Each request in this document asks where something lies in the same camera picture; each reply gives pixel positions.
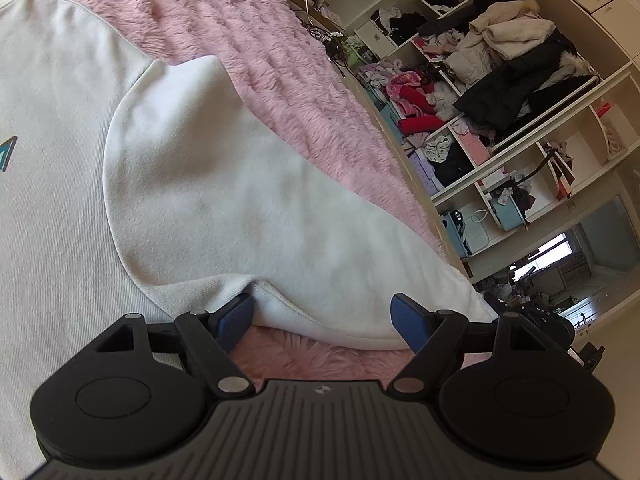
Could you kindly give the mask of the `white sweatshirt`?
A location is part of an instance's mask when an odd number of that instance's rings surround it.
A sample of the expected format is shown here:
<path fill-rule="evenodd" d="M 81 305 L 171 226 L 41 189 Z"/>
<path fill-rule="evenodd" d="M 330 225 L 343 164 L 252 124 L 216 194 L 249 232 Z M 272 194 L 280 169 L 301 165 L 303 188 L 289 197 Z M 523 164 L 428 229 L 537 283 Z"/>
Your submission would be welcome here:
<path fill-rule="evenodd" d="M 396 350 L 398 292 L 473 321 L 469 281 L 243 104 L 213 56 L 150 58 L 70 0 L 1 0 L 1 474 L 41 455 L 35 390 L 124 313 L 217 310 Z"/>

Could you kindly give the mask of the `light blue storage box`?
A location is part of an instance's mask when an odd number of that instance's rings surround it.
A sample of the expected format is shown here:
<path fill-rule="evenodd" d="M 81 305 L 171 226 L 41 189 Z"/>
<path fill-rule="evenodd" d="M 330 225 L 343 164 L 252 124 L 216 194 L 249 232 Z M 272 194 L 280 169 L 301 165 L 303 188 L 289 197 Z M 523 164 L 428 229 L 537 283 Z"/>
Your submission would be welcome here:
<path fill-rule="evenodd" d="M 525 217 L 512 196 L 506 196 L 504 200 L 492 198 L 489 203 L 495 213 L 499 226 L 501 226 L 504 232 L 509 232 L 524 226 Z"/>

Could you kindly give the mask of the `red garment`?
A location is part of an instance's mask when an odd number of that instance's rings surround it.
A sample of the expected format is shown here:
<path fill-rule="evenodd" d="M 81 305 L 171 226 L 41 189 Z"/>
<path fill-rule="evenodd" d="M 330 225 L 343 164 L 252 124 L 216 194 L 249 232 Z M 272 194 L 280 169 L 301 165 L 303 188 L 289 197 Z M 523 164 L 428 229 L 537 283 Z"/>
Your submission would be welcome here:
<path fill-rule="evenodd" d="M 434 107 L 427 102 L 426 96 L 416 88 L 402 86 L 399 95 L 401 99 L 408 101 L 418 109 L 414 116 L 401 119 L 398 122 L 398 129 L 403 136 L 430 133 L 445 125 L 445 122 L 436 115 Z"/>

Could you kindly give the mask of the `black coat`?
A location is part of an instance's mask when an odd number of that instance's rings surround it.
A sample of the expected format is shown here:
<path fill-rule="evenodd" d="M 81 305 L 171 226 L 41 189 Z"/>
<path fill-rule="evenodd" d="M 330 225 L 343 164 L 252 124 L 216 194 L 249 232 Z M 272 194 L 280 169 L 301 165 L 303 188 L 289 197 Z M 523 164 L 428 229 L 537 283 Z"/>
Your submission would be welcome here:
<path fill-rule="evenodd" d="M 506 61 L 454 102 L 474 125 L 510 136 L 596 73 L 557 30 L 538 47 Z"/>

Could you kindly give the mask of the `white open wardrobe shelving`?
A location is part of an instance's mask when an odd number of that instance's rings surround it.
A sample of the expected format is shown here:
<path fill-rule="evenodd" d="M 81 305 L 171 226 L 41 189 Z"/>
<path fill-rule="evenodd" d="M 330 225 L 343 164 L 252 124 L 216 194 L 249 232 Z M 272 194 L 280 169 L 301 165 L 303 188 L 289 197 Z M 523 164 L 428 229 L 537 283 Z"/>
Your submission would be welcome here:
<path fill-rule="evenodd" d="M 639 151 L 639 11 L 630 0 L 371 0 L 349 20 L 382 61 L 426 70 L 444 116 L 401 133 L 461 214 L 479 281 L 589 210 Z"/>

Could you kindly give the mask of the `pink fluffy blanket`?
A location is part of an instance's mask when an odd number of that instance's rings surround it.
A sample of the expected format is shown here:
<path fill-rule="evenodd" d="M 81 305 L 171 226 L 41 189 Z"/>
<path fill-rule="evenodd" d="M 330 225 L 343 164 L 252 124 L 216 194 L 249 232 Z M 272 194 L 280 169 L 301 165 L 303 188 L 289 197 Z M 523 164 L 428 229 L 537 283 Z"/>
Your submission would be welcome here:
<path fill-rule="evenodd" d="M 174 66 L 218 58 L 243 104 L 276 136 L 343 188 L 408 226 L 453 266 L 435 229 L 434 210 L 416 200 L 382 132 L 286 0 L 70 1 L 154 60 Z M 329 344 L 261 326 L 256 312 L 257 302 L 253 328 L 234 358 L 257 381 L 388 382 L 410 359 L 404 343 L 396 350 Z"/>

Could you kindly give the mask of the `beige fluffy coat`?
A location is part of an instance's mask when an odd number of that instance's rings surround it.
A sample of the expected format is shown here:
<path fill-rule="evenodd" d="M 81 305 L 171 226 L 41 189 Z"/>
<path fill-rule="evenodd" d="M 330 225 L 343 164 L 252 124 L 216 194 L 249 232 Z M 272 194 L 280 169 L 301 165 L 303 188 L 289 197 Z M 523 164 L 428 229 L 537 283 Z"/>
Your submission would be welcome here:
<path fill-rule="evenodd" d="M 542 18 L 535 0 L 493 3 L 469 22 L 445 65 L 457 80 L 472 86 L 506 61 L 533 50 L 555 31 L 555 24 Z"/>

